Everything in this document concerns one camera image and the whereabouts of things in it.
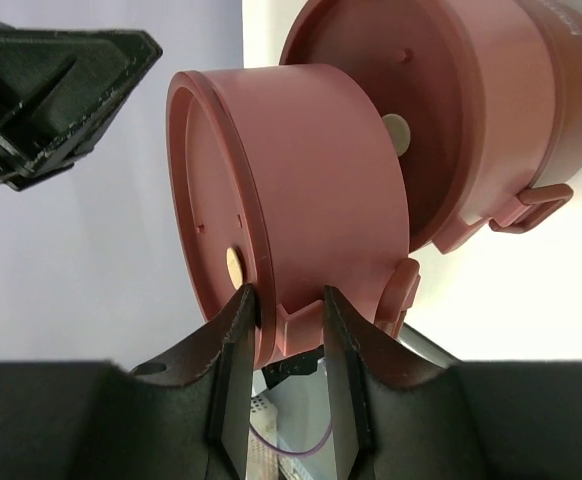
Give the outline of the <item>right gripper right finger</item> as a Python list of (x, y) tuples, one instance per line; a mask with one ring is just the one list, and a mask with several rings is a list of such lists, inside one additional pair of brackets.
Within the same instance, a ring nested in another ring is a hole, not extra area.
[(324, 293), (341, 479), (582, 479), (582, 362), (439, 367)]

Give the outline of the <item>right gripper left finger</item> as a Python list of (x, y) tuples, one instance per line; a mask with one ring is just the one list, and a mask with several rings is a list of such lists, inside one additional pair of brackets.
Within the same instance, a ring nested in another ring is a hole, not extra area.
[(0, 479), (242, 479), (256, 294), (131, 371), (0, 362)]

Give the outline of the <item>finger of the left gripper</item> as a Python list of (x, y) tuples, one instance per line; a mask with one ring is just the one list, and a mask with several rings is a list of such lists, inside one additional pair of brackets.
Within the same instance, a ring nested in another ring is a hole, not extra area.
[(0, 185), (21, 191), (71, 169), (161, 55), (143, 30), (0, 23)]

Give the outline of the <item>red lid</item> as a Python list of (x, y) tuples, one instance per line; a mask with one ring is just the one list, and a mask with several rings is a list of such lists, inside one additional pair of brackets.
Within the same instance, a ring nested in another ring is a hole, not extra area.
[(192, 286), (205, 320), (225, 306), (232, 282), (226, 252), (260, 301), (254, 365), (275, 350), (275, 282), (255, 181), (235, 122), (209, 74), (178, 72), (166, 107), (167, 151), (176, 220)]
[(411, 247), (442, 253), (475, 232), (460, 207), (476, 173), (475, 116), (484, 100), (476, 57), (455, 1), (309, 1), (292, 24), (281, 63), (332, 65), (364, 90), (380, 115), (410, 129), (400, 166)]

